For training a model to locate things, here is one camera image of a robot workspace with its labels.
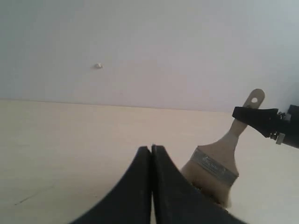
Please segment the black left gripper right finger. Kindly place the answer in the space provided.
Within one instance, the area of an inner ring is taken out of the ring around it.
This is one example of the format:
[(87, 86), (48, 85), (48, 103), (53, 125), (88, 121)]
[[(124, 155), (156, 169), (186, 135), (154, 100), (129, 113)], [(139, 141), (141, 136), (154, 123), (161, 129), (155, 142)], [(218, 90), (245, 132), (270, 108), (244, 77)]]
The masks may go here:
[(157, 224), (243, 224), (203, 196), (179, 172), (164, 146), (152, 145), (153, 199)]

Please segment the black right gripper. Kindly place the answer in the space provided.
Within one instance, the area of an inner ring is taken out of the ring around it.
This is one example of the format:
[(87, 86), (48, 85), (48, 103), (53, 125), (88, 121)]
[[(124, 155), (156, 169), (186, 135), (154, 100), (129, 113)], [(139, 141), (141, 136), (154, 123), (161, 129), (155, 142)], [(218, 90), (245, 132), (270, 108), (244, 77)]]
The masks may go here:
[(290, 105), (287, 112), (277, 108), (253, 109), (235, 107), (232, 117), (256, 129), (264, 137), (270, 137), (276, 144), (299, 148), (299, 107)]

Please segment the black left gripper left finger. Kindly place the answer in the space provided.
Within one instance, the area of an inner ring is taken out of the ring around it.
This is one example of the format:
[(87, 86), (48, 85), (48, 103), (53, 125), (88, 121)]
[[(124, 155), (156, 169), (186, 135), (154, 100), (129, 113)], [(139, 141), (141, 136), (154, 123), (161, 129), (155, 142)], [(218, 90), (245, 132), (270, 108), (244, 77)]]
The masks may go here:
[(73, 224), (149, 224), (151, 217), (151, 152), (138, 148), (129, 168), (103, 199)]

